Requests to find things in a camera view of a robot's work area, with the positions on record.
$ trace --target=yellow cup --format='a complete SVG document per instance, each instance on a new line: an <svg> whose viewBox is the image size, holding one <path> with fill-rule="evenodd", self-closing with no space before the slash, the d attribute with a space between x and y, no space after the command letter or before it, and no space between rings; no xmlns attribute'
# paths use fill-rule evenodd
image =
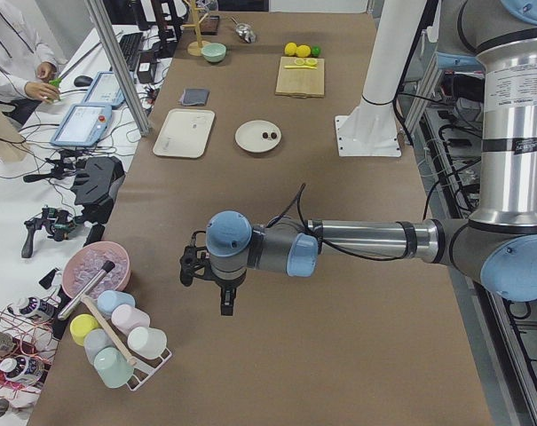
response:
<svg viewBox="0 0 537 426"><path fill-rule="evenodd" d="M71 337L76 344L84 346L84 338L95 328L100 328L99 322L88 313L77 315L71 321Z"/></svg>

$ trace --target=lemon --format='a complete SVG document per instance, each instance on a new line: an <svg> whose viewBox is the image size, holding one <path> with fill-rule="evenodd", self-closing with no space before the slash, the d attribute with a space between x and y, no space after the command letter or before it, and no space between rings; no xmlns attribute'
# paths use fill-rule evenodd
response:
<svg viewBox="0 0 537 426"><path fill-rule="evenodd" d="M312 48L306 44L302 44L301 46L297 46L296 49L296 56L299 58L307 58L312 54Z"/></svg>
<svg viewBox="0 0 537 426"><path fill-rule="evenodd" d="M294 56L296 54L296 50L297 50L297 44L290 42L286 44L286 47L284 47L284 54L286 56Z"/></svg>

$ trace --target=keyboard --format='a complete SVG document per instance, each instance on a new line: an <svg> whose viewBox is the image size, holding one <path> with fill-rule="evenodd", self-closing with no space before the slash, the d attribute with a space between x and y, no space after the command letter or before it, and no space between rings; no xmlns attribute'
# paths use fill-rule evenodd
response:
<svg viewBox="0 0 537 426"><path fill-rule="evenodd" d="M126 59L126 65L130 71L136 72L140 57L140 44L142 43L142 33L125 34L120 39L120 49Z"/></svg>

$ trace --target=table surface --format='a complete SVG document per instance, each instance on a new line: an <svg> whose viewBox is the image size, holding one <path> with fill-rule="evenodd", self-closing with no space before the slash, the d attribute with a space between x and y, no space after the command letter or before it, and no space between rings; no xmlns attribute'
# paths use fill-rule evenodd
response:
<svg viewBox="0 0 537 426"><path fill-rule="evenodd" d="M443 266L322 256L310 279L249 271L233 317L220 316L215 284L180 284L192 231L224 209L266 223L302 182L306 217L418 222L425 201L409 147L399 159L336 151L334 116L349 114L362 92L370 16L232 16L251 24L258 42L241 43L222 14L219 35L206 39L228 54L211 66L185 52L193 38L184 35L105 236L129 251L127 290L175 357L138 391L109 390L67 333L29 424L491 424ZM289 41L321 46L325 98L274 95ZM165 116L190 87L211 90L205 108L217 115L205 154L154 156ZM234 142L254 119L281 129L269 153Z"/></svg>

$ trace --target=desk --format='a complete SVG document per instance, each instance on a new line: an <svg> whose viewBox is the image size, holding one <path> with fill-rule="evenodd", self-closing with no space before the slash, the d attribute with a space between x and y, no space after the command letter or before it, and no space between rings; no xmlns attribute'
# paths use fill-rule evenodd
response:
<svg viewBox="0 0 537 426"><path fill-rule="evenodd" d="M115 31L124 34L138 31L136 26L116 26ZM67 66L72 66L74 61L87 52L99 40L97 32L92 30L86 37L82 46L69 61ZM157 70L156 81L162 79L170 59L163 60ZM77 68L62 82L61 92L76 89L73 81L78 75L94 75L101 70L108 70L109 62L100 46L87 57ZM143 90L143 85L138 85L138 91ZM58 123L67 110L76 103L81 102L85 92L69 92L61 95L61 101L53 105L41 105L36 114L32 114L26 125L37 123ZM130 167L132 155L136 152L139 133L133 122L130 110L124 105L124 109L113 112L113 119L109 123L107 134L109 135L117 126L122 126L113 134L112 138L105 138L98 144L101 147L113 147L123 163L125 170ZM38 162L44 157L54 154L55 148L50 146L49 141L56 127L31 128L22 131L22 134L34 143L30 145L32 152L38 157ZM50 165L41 168L42 173L47 173ZM23 173L36 173L36 161L28 155L22 162L6 163L0 161L1 177L17 177ZM81 207L74 206L75 195L68 191L73 184L74 178L67 177L61 181L55 181L60 187L57 193L45 180L33 184L26 184L21 177L6 180L0 178L0 310L8 304L16 302L23 296L47 297L54 290L44 290L37 283L48 271L58 266L65 267L68 259L84 244L89 229L80 226L73 232L69 241L55 242L47 239L45 230L36 233L35 252L30 259L22 259L20 256L22 245L26 239L27 231L23 222L41 211L43 205L50 207L69 209L75 208L78 215ZM60 276L54 281L54 285L60 283ZM24 405L29 400L35 400L36 395L20 394L16 404ZM25 424L25 421L15 418L13 415L0 419L0 426Z"/></svg>
<svg viewBox="0 0 537 426"><path fill-rule="evenodd" d="M69 335L61 341L30 426L487 425L491 419L445 267L323 256L310 279L249 271L235 315L218 288L184 288L178 259L191 232L236 209L267 222L307 183L307 217L419 221L425 196L411 149L399 159L340 158L333 117L358 105L375 30L367 15L235 13L258 34L240 43L223 15L227 58L176 53L106 238L129 252L127 290L176 351L137 392L109 390ZM326 97L274 96L286 42L326 59ZM199 160L158 158L153 141L185 87L211 89L216 122ZM250 155L234 132L280 126L273 151Z"/></svg>

